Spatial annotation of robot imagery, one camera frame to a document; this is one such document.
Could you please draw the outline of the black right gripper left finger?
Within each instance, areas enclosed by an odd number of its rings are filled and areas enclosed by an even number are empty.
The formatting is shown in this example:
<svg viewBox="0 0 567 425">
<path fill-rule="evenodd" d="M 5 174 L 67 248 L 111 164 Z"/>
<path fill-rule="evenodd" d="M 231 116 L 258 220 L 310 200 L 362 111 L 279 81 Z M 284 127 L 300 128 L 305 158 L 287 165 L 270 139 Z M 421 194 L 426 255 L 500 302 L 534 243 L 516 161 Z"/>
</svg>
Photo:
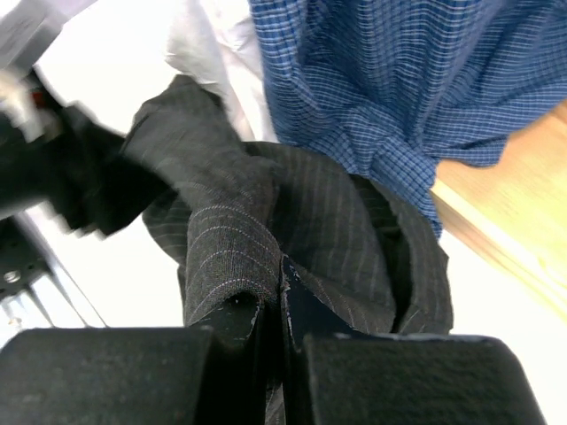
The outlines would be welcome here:
<svg viewBox="0 0 567 425">
<path fill-rule="evenodd" d="M 196 325 L 212 332 L 199 393 L 197 424 L 262 424 L 266 368 L 264 305 L 240 294 L 214 309 Z"/>
</svg>

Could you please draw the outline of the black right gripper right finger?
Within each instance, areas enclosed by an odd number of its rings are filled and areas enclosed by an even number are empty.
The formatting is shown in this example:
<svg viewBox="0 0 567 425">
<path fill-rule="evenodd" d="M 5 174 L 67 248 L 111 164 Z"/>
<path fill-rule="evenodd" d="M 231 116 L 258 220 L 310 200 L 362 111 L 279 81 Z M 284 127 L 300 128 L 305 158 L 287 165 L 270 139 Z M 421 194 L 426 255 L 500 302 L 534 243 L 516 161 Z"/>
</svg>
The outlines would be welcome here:
<svg viewBox="0 0 567 425">
<path fill-rule="evenodd" d="M 288 424 L 320 424 L 320 371 L 315 350 L 341 337 L 363 334 L 339 318 L 303 283 L 289 257 L 281 262 L 280 312 L 283 328 L 283 394 Z"/>
</svg>

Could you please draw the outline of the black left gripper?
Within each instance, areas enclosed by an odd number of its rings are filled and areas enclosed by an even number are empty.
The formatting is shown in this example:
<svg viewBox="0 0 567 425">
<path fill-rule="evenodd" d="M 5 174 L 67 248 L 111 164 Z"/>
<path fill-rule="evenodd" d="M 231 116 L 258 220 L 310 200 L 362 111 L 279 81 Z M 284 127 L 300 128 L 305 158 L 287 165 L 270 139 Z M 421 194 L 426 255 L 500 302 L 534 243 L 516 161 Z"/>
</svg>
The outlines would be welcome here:
<svg viewBox="0 0 567 425">
<path fill-rule="evenodd" d="M 62 105 L 36 72 L 1 72 L 1 216 L 47 202 L 70 231 L 110 236 L 151 202 L 151 174 L 125 139 L 79 104 Z"/>
</svg>

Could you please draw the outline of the dark pinstriped shirt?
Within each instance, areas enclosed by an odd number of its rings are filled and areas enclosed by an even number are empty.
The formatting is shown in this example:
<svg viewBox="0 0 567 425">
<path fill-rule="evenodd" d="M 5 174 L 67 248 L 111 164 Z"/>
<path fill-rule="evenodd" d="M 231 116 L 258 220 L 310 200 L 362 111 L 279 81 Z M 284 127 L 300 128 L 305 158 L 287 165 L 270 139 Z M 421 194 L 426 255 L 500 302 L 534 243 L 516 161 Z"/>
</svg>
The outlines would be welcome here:
<svg viewBox="0 0 567 425">
<path fill-rule="evenodd" d="M 193 325 L 245 294 L 266 308 L 265 417 L 284 403 L 281 262 L 360 339 L 315 350 L 320 419 L 337 424 L 454 424 L 456 396 L 440 342 L 454 324 L 447 256 L 427 220 L 377 183 L 323 155 L 244 142 L 220 100 L 176 76 L 137 112 L 126 152 L 168 189 L 144 212 L 178 266 L 183 320 Z"/>
</svg>

